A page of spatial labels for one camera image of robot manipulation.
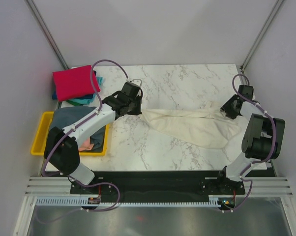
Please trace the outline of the cream white t shirt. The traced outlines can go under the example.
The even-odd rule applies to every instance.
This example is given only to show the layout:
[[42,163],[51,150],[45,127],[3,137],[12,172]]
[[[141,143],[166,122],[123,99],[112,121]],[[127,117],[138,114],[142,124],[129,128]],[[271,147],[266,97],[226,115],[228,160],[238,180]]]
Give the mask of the cream white t shirt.
[[241,131],[215,102],[192,111],[146,109],[140,118],[160,133],[207,149],[224,148]]

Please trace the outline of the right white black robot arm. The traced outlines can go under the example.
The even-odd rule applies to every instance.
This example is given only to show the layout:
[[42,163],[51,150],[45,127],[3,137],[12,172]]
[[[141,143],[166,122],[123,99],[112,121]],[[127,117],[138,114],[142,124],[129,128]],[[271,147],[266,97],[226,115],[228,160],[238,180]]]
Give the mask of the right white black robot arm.
[[252,86],[240,85],[236,94],[221,107],[228,118],[242,116],[248,120],[241,154],[218,174],[216,188],[222,194],[244,194],[243,180],[247,174],[258,164],[280,154],[285,121],[269,115],[253,100],[253,92]]

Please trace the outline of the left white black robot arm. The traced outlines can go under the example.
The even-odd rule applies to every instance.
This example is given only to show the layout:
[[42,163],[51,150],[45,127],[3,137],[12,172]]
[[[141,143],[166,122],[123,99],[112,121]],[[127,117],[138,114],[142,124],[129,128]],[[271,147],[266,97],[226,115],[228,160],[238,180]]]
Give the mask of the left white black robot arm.
[[138,116],[141,112],[143,91],[133,82],[125,82],[121,90],[100,99],[98,107],[80,120],[59,129],[52,128],[44,151],[42,175],[51,163],[60,173],[77,181],[87,193],[98,189],[95,174],[80,161],[79,148],[95,132],[124,115]]

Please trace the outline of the folded turquoise t shirt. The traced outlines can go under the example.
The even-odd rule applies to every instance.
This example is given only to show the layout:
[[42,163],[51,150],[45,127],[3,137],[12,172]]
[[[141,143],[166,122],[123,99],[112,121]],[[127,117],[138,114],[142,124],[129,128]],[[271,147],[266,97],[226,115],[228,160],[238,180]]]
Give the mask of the folded turquoise t shirt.
[[[103,83],[103,77],[97,76],[96,80],[97,80],[98,86],[101,87]],[[95,96],[96,96],[95,94],[89,94],[89,95],[85,95],[83,98],[74,98],[70,100],[83,105],[89,105],[91,102],[94,101]]]

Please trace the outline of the folded green t shirt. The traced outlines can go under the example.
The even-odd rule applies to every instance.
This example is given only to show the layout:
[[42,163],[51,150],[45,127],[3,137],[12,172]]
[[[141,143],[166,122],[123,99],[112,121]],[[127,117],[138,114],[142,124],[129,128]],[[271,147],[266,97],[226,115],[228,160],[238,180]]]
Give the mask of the folded green t shirt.
[[71,100],[66,100],[67,103],[69,103],[72,106],[83,106],[83,104],[71,101]]

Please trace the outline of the folded magenta t shirt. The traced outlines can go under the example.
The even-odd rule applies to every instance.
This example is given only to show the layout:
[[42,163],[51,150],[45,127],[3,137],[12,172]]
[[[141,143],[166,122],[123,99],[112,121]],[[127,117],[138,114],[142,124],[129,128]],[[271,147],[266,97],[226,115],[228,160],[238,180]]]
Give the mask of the folded magenta t shirt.
[[80,66],[68,70],[53,72],[58,101],[95,94],[90,79],[91,65]]

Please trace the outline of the pink t shirt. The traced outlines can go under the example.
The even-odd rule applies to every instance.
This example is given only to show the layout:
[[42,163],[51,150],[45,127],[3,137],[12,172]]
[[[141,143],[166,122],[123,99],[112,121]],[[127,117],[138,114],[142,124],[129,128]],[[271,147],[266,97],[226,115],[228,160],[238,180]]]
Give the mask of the pink t shirt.
[[90,141],[90,138],[86,139],[79,147],[79,152],[92,150],[94,144]]

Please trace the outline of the grey blue t shirt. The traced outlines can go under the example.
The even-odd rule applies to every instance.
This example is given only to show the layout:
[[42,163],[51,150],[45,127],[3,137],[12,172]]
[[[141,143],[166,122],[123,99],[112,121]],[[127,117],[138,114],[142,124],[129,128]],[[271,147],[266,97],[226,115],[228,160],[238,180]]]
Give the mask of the grey blue t shirt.
[[[58,129],[63,129],[66,126],[73,124],[74,122],[82,119],[84,116],[92,112],[96,107],[88,106],[75,106],[75,107],[64,107],[57,109],[52,118],[52,122],[49,127],[49,131],[57,127]],[[90,141],[94,144],[92,150],[84,152],[93,152],[97,151],[98,148],[101,148],[104,141],[104,132],[105,126],[95,132],[90,136]]]

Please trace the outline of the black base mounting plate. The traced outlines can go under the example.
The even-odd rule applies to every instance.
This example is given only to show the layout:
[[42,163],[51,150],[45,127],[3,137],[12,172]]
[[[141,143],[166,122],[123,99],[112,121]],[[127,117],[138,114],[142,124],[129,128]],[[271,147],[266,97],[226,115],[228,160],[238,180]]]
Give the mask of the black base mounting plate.
[[222,194],[213,185],[218,171],[97,171],[92,184],[85,188],[73,182],[70,193],[99,194],[106,200],[200,200],[207,195]]

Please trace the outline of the yellow plastic tray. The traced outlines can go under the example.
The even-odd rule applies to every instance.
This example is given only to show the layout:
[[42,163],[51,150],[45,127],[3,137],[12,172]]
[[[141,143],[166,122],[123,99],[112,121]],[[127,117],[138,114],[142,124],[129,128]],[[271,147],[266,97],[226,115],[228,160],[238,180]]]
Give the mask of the yellow plastic tray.
[[[30,150],[30,153],[34,156],[43,156],[44,154],[46,140],[49,132],[49,127],[52,122],[53,114],[54,112],[48,111],[44,112],[41,116],[40,123],[38,125],[38,129]],[[80,156],[104,156],[107,150],[109,128],[110,124],[107,124],[105,126],[104,141],[101,148],[98,148],[97,151],[93,152],[80,152]]]

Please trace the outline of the right aluminium frame post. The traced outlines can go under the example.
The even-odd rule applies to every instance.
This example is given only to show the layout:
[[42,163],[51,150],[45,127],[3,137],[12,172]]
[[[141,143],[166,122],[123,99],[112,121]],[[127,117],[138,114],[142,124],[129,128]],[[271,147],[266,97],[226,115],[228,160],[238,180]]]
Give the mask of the right aluminium frame post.
[[261,44],[262,40],[264,39],[266,33],[270,29],[273,21],[275,20],[277,14],[283,7],[285,0],[276,0],[274,6],[272,7],[270,13],[268,14],[262,28],[260,29],[257,37],[255,38],[251,48],[249,49],[243,63],[237,66],[238,72],[245,72],[245,69],[248,67],[252,57],[254,56],[255,52],[257,51],[259,45]]

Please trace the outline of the aluminium frame post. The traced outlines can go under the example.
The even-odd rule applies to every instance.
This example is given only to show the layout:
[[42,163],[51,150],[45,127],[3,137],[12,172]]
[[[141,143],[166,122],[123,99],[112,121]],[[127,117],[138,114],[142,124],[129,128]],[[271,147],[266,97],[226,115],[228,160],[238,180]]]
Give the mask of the aluminium frame post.
[[28,6],[34,19],[36,20],[37,24],[39,25],[41,31],[43,32],[47,42],[49,43],[50,47],[52,48],[57,60],[61,64],[62,68],[69,69],[67,62],[65,61],[59,47],[57,46],[56,41],[54,40],[54,38],[53,38],[47,24],[45,23],[45,20],[42,17],[38,7],[36,6],[35,2],[33,0],[25,0],[25,3]]
[[274,6],[272,7],[270,13],[268,14],[262,28],[260,29],[257,37],[255,38],[251,48],[249,49],[243,63],[237,66],[238,72],[245,72],[245,69],[248,67],[252,57],[254,56],[255,52],[257,51],[259,45],[261,44],[262,40],[264,39],[266,33],[270,29],[273,21],[275,20],[277,14],[283,7],[285,0],[276,0]]

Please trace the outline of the aluminium extrusion rail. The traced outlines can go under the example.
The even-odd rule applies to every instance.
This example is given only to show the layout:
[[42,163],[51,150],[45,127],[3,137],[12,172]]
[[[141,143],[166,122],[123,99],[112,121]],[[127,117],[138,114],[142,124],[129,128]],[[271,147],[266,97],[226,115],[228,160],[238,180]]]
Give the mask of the aluminium extrusion rail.
[[[253,180],[252,197],[292,197],[293,193],[285,177],[250,177]],[[65,177],[31,177],[26,193],[37,195],[67,196],[71,182]]]

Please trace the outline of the left aluminium frame post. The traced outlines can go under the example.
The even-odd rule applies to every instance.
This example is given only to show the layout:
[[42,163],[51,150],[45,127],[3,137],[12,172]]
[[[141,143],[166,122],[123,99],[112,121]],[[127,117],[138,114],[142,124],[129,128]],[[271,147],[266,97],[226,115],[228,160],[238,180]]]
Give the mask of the left aluminium frame post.
[[25,0],[25,3],[28,6],[34,19],[36,20],[37,24],[39,25],[41,31],[43,32],[47,42],[49,43],[50,47],[52,48],[57,60],[61,64],[62,68],[69,69],[67,62],[65,61],[59,47],[57,46],[56,41],[54,40],[54,38],[53,38],[47,24],[45,23],[45,20],[42,17],[38,7],[36,6],[35,2],[33,0]]

